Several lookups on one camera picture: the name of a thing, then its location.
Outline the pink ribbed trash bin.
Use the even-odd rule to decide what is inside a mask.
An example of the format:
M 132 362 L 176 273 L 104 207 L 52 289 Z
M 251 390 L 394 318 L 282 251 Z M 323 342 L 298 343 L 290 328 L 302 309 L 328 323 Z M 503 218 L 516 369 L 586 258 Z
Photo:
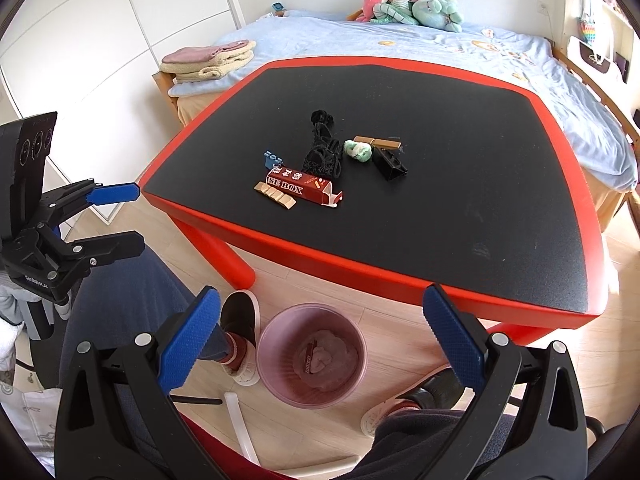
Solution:
M 257 368 L 285 404 L 322 410 L 348 398 L 366 374 L 368 349 L 358 326 L 324 304 L 298 304 L 262 329 Z

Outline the small blue plastic block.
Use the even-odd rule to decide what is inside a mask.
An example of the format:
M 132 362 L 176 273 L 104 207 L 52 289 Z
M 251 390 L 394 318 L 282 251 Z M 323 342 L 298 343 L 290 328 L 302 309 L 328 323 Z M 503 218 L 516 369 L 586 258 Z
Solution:
M 268 170 L 283 164 L 282 158 L 270 151 L 264 151 L 265 167 Z

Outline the wooden clothespin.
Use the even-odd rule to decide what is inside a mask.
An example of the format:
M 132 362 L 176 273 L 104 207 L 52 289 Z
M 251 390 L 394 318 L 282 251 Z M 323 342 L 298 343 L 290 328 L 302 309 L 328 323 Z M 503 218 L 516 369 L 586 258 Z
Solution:
M 355 142 L 367 143 L 375 148 L 384 148 L 384 150 L 399 150 L 401 142 L 394 139 L 370 138 L 370 136 L 355 136 Z

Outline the black mesh fabric scrap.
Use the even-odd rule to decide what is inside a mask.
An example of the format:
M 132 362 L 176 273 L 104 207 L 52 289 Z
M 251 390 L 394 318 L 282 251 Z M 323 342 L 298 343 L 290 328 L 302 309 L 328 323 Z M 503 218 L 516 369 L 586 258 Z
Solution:
M 303 161 L 303 172 L 312 176 L 337 180 L 342 174 L 343 144 L 334 138 L 323 122 L 314 124 L 314 142 Z

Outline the red paper carton box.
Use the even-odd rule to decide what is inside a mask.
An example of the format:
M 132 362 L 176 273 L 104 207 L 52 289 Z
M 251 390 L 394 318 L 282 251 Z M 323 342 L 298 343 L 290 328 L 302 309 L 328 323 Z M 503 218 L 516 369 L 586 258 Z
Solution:
M 266 183 L 288 195 L 326 207 L 335 208 L 344 197 L 342 191 L 333 191 L 331 180 L 283 166 L 274 166 L 266 175 Z

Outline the black plastic box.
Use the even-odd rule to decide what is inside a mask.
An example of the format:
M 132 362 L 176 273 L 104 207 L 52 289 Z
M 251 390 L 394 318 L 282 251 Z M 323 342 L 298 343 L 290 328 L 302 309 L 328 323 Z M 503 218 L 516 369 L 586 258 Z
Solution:
M 403 178 L 408 174 L 408 169 L 396 153 L 388 148 L 378 148 L 374 146 L 372 148 L 372 162 L 386 181 Z

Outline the red table with black top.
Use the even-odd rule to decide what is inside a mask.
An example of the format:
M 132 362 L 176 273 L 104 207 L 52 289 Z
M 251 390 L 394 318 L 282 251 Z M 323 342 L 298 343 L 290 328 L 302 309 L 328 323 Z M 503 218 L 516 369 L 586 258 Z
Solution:
M 265 156 L 299 169 L 311 114 L 334 134 L 392 136 L 407 174 L 345 160 L 336 207 L 256 191 Z M 186 235 L 406 304 L 441 284 L 479 318 L 576 328 L 608 302 L 586 179 L 535 93 L 427 62 L 292 58 L 209 105 L 145 171 L 142 192 Z

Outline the bed with blue sheet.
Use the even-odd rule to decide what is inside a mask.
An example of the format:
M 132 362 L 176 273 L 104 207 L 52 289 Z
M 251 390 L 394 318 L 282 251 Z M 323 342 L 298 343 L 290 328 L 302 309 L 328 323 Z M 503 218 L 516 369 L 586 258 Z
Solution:
M 168 73 L 156 74 L 158 88 L 166 91 L 181 122 L 187 124 L 222 92 L 281 58 L 404 58 L 470 70 L 537 93 L 582 166 L 601 226 L 610 224 L 618 206 L 639 183 L 638 160 L 628 129 L 542 37 L 480 25 L 465 26 L 463 32 L 443 32 L 290 11 L 283 18 L 265 15 L 218 41 L 230 44 L 238 40 L 255 41 L 254 58 L 224 78 L 180 84 Z

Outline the black fuzzy pompom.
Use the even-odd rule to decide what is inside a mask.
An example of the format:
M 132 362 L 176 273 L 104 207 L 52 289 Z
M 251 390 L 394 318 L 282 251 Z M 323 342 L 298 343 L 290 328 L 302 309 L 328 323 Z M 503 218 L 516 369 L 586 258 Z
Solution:
M 329 114 L 326 110 L 314 110 L 311 113 L 311 123 L 315 124 L 323 124 L 328 128 L 332 128 L 334 125 L 334 118 L 331 114 Z

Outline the white wardrobe doors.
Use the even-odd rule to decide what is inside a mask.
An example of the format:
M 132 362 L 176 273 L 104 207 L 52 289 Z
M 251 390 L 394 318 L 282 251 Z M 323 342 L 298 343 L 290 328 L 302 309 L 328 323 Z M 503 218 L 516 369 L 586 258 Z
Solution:
M 162 58 L 236 27 L 231 0 L 25 0 L 1 39 L 21 116 L 56 112 L 49 162 L 68 182 L 137 180 L 180 130 Z

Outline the green white crumpled tissue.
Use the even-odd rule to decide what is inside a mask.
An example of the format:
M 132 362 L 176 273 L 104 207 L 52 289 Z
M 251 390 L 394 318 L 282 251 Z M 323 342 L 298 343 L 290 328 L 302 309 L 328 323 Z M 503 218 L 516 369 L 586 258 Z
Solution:
M 346 140 L 344 142 L 344 152 L 357 162 L 368 162 L 372 157 L 372 146 L 367 142 Z

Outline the green plush toy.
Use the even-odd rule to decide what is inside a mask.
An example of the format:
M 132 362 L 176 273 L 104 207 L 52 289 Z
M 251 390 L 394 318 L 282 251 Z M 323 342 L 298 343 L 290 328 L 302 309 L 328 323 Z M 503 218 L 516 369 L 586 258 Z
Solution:
M 374 7 L 374 18 L 370 22 L 462 32 L 462 17 L 454 0 L 388 0 Z

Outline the tan wooden notched block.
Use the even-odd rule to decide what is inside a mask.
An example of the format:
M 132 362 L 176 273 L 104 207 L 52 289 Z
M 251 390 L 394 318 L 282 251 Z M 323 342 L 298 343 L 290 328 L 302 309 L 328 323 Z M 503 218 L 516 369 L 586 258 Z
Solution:
M 280 204 L 287 210 L 292 209 L 296 205 L 296 200 L 294 200 L 292 196 L 283 193 L 280 188 L 275 188 L 274 186 L 269 185 L 266 182 L 258 182 L 254 186 L 254 190 L 262 195 L 269 197 L 270 200 L 273 200 L 274 202 Z

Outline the white tote bag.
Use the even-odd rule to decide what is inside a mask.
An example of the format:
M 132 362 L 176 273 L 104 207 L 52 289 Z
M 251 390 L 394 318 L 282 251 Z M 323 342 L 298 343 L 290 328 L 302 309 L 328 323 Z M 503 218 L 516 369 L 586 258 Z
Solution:
M 597 54 L 592 47 L 575 36 L 570 36 L 566 54 L 570 61 L 598 84 L 605 80 L 614 82 L 622 80 L 620 70 L 614 62 L 604 55 Z

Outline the folded pink beige towels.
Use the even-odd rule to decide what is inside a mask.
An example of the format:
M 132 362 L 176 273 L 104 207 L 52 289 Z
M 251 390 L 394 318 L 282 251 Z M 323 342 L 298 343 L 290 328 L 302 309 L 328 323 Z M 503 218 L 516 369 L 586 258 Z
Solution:
M 162 58 L 160 70 L 178 82 L 217 80 L 254 58 L 254 40 L 236 40 L 207 47 L 184 47 Z

